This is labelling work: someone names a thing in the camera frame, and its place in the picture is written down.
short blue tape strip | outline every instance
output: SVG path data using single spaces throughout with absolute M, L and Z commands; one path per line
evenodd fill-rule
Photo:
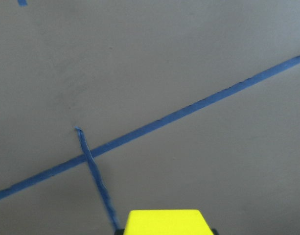
M 213 104 L 225 97 L 228 97 L 228 96 L 235 94 L 243 89 L 246 89 L 247 87 L 250 87 L 258 82 L 261 82 L 273 75 L 276 75 L 282 71 L 285 71 L 297 64 L 300 64 L 300 56 L 294 57 L 294 58 L 287 60 L 281 64 L 271 67 L 270 69 L 265 70 L 251 78 L 248 78 L 243 82 L 239 82 L 239 83 L 233 85 L 232 87 L 224 89 L 218 93 L 210 95 L 209 97 L 207 97 L 203 100 L 200 100 L 200 101 L 193 103 L 187 107 L 184 107 L 178 111 L 175 111 L 174 113 L 169 114 L 160 120 L 156 120 L 148 125 L 145 125 L 139 129 L 132 131 L 124 136 L 121 136 L 113 141 L 103 144 L 103 145 L 93 149 L 91 151 L 91 153 L 92 153 L 93 157 L 97 157 L 97 156 L 99 156 L 105 152 L 108 152 L 116 147 L 119 147 L 129 141 L 132 141 L 140 136 L 143 136 L 151 131 L 154 131 L 160 127 L 163 127 L 173 121 L 176 121 L 186 115 L 189 115 L 199 109 L 202 109 L 210 104 Z M 51 169 L 45 170 L 45 171 L 43 171 L 39 174 L 36 174 L 28 179 L 18 182 L 9 188 L 1 190 L 0 191 L 0 200 L 2 198 L 5 198 L 5 197 L 15 193 L 15 192 L 18 192 L 24 188 L 27 188 L 38 182 L 41 182 L 51 176 L 57 175 L 65 170 L 68 170 L 74 166 L 77 166 L 85 161 L 86 161 L 86 157 L 84 155 L 80 155 L 78 157 L 70 159 L 69 161 L 67 161 L 65 163 L 59 164 Z
M 26 0 L 18 0 L 18 4 L 19 4 L 19 6 L 27 6 L 28 5 Z
M 117 229 L 119 229 L 119 222 L 118 222 L 118 219 L 116 216 L 116 211 L 112 206 L 111 198 L 110 198 L 109 193 L 107 192 L 107 189 L 103 183 L 100 171 L 99 171 L 95 161 L 93 160 L 91 151 L 89 150 L 89 147 L 87 145 L 85 134 L 79 127 L 76 127 L 76 129 L 78 132 L 81 149 L 86 156 L 91 174 L 94 178 L 94 181 L 98 188 L 98 191 L 100 192 L 100 195 L 103 199 L 103 203 L 107 210 L 109 218 L 111 220 L 112 226 L 113 226 L 114 230 L 116 231 Z

yellow object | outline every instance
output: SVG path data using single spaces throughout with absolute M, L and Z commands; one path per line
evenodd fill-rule
M 198 210 L 131 211 L 124 235 L 213 235 Z

long blue tape line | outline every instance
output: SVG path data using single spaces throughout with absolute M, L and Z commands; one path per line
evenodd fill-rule
M 116 216 L 116 211 L 113 208 L 112 203 L 111 203 L 111 198 L 110 198 L 109 193 L 107 192 L 107 189 L 103 183 L 100 171 L 99 171 L 96 163 L 93 160 L 91 151 L 87 145 L 85 134 L 79 127 L 76 126 L 76 129 L 78 132 L 81 149 L 86 156 L 86 160 L 88 162 L 88 166 L 90 168 L 91 174 L 94 178 L 97 189 L 100 192 L 100 195 L 103 199 L 103 203 L 104 203 L 106 211 L 109 215 L 109 218 L 111 220 L 112 226 L 113 226 L 114 230 L 116 231 L 117 229 L 120 228 L 120 226 L 119 226 L 119 221 Z
M 154 131 L 158 128 L 161 128 L 173 121 L 176 121 L 180 118 L 183 118 L 186 115 L 189 115 L 199 109 L 202 109 L 210 104 L 213 104 L 223 98 L 226 98 L 232 94 L 235 94 L 243 89 L 246 89 L 252 85 L 255 85 L 258 82 L 261 82 L 271 76 L 274 76 L 282 71 L 285 71 L 297 64 L 300 64 L 300 56 L 294 57 L 290 60 L 287 60 L 285 62 L 282 62 L 274 67 L 271 67 L 270 69 L 267 69 L 251 78 L 246 79 L 243 82 L 239 82 L 232 87 L 229 87 L 227 89 L 224 89 L 218 93 L 212 94 L 209 97 L 202 99 L 200 101 L 197 101 L 187 107 L 184 107 L 178 111 L 175 111 L 165 117 L 163 117 L 160 120 L 156 120 L 150 124 L 147 124 L 137 130 L 134 130 L 124 136 L 121 136 L 115 140 L 112 140 L 106 144 L 103 144 L 91 151 L 93 157 L 100 156 L 103 153 L 106 153 L 116 147 L 119 147 L 129 141 L 132 141 L 140 136 L 143 136 L 151 131 Z M 3 189 L 0 191 L 0 200 L 16 193 L 20 190 L 23 190 L 24 188 L 30 187 L 38 182 L 41 182 L 45 179 L 50 178 L 51 176 L 57 175 L 65 170 L 68 170 L 72 167 L 75 167 L 83 162 L 86 161 L 86 157 L 84 155 L 80 155 L 78 157 L 72 158 L 67 162 L 61 163 L 59 165 L 56 165 L 55 167 L 45 170 L 39 174 L 36 174 L 30 178 L 27 178 L 23 181 L 20 181 L 14 185 L 12 185 L 9 188 Z
M 27 6 L 28 5 L 26 0 L 17 0 L 17 1 L 18 1 L 19 6 Z

gray surface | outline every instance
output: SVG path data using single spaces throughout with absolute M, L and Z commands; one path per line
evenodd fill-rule
M 0 190 L 300 54 L 300 1 L 0 0 Z M 300 65 L 101 156 L 122 224 L 198 208 L 300 235 Z M 0 234 L 112 234 L 86 165 L 0 201 Z

black object part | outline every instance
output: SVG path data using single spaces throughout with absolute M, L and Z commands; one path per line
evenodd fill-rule
M 216 229 L 211 229 L 214 235 L 219 235 L 218 231 Z M 123 235 L 124 229 L 118 229 L 115 231 L 114 235 Z

